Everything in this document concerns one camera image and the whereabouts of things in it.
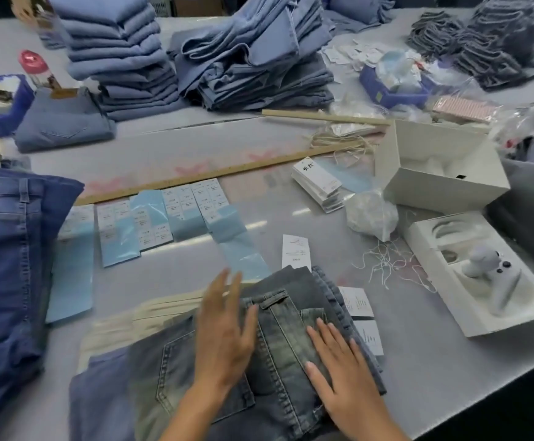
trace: white box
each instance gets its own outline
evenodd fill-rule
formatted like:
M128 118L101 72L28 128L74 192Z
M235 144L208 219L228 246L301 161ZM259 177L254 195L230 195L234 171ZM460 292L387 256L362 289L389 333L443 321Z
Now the white box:
M448 222L453 223L451 229L437 229ZM408 228L404 237L465 336L492 333L534 320L534 274L480 213L419 221ZM469 251L478 243L487 244L522 271L501 316L488 311L490 282L467 277L461 271ZM448 262L449 255L456 255L456 259Z
M388 199L443 213L479 210L510 189L483 133L395 120L375 151Z

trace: belt loop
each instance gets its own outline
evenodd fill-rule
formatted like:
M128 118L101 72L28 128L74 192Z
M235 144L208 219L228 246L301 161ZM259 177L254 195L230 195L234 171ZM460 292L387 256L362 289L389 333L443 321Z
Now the belt loop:
M30 202L30 193L28 189L28 178L20 178L20 201L22 203Z

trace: purple plastic bin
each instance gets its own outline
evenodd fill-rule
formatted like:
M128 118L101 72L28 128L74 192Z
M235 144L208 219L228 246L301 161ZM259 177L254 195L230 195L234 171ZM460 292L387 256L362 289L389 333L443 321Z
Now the purple plastic bin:
M361 82L361 85L363 85L363 88L365 88L372 101L388 110L396 105L415 105L420 109L424 108L426 100L428 100L428 96L430 95L424 83L421 84L422 92L418 94L390 93L388 88L377 77L375 68L367 65L363 66L363 70L359 75L359 82Z
M7 76L16 76L21 82L13 98L12 109L8 114L0 115L0 138L10 136L16 131L34 100L34 90L28 85L24 74L4 74L0 76L0 80Z

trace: hand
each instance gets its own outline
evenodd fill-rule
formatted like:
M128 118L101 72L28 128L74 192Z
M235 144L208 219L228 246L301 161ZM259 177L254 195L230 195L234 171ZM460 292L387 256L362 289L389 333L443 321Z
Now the hand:
M307 333L330 373L332 387L313 363L306 363L306 371L338 429L352 441L407 439L393 423L355 340L349 347L334 325L326 326L321 318L316 323L320 333L311 326Z
M194 386L223 402L246 370L255 349L258 308L249 308L240 330L239 299L241 273L223 297L229 270L212 281L203 297L196 326Z

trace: table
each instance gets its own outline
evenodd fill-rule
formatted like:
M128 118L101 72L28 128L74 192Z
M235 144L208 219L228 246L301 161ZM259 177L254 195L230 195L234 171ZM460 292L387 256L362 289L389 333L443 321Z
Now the table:
M422 10L404 9L396 19L380 28L363 32L371 41L399 43ZM160 19L163 40L173 30L215 19ZM334 43L350 41L339 36ZM28 48L40 52L64 85L62 51L45 51L37 36L18 21L0 20L0 73L20 72L17 53ZM340 98L346 92L363 93L356 75L344 69L344 82L331 86ZM534 81L491 96L499 102L534 100ZM116 141L78 148L37 153L31 156L38 173L84 179L94 171L109 175L114 167L129 168L148 160L179 153L171 142L198 143L212 137L212 146L244 146L249 140L300 139L318 124L270 122L254 115L216 115L200 109L186 109L153 118L120 124ZM231 121L192 127L207 122ZM16 154L11 143L5 152ZM236 191L236 182L252 181L253 192ZM385 356L381 358L383 379L388 388L388 407L410 437L417 437L449 417L482 400L507 383L534 368L534 322L487 336L466 339L441 298L422 286L404 281L394 273L388 289L381 286L379 273L369 282L370 268L377 263L363 255L377 244L374 237L357 236L346 226L344 212L325 215L289 177L289 170L270 168L221 180L226 194L238 208L250 236L271 268L280 268L281 235L309 238L312 262L341 286L366 289L379 325ZM402 251L403 241L397 241ZM534 261L521 256L534 271ZM189 292L204 287L226 265L210 237L172 243L144 252L140 259L101 268L99 250L95 257L94 308L91 314L55 327L50 333L46 371L16 399L0 423L0 440L35 441L68 439L67 388L76 370L81 338L93 319L126 311L153 297Z

